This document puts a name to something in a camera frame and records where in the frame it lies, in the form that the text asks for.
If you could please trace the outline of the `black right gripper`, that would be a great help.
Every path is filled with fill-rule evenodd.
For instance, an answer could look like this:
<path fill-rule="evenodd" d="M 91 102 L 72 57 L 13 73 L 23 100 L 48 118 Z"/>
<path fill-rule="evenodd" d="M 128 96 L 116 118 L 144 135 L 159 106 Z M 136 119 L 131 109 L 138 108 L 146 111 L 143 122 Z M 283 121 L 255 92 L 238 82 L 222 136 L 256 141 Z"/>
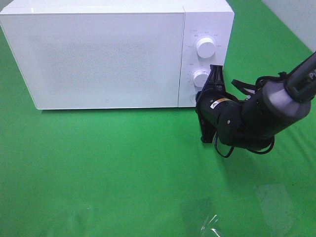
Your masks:
<path fill-rule="evenodd" d="M 210 65 L 210 74 L 204 87 L 196 95 L 196 113 L 201 129 L 201 141 L 212 143 L 215 134 L 225 143 L 231 139 L 227 121 L 233 113 L 238 113 L 238 99 L 227 93 L 225 88 L 223 66 Z"/>

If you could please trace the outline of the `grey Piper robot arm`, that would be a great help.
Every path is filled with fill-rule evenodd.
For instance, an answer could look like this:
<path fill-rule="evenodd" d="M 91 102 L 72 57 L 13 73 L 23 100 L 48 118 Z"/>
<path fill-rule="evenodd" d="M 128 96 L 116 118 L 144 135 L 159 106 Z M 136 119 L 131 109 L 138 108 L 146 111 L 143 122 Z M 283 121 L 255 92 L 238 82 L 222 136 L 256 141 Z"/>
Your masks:
<path fill-rule="evenodd" d="M 266 154 L 275 135 L 303 119 L 316 95 L 316 55 L 290 73 L 262 76 L 255 84 L 233 80 L 247 99 L 239 100 L 225 88 L 223 66 L 211 65 L 202 90 L 196 95 L 196 113 L 203 143 L 247 149 Z"/>

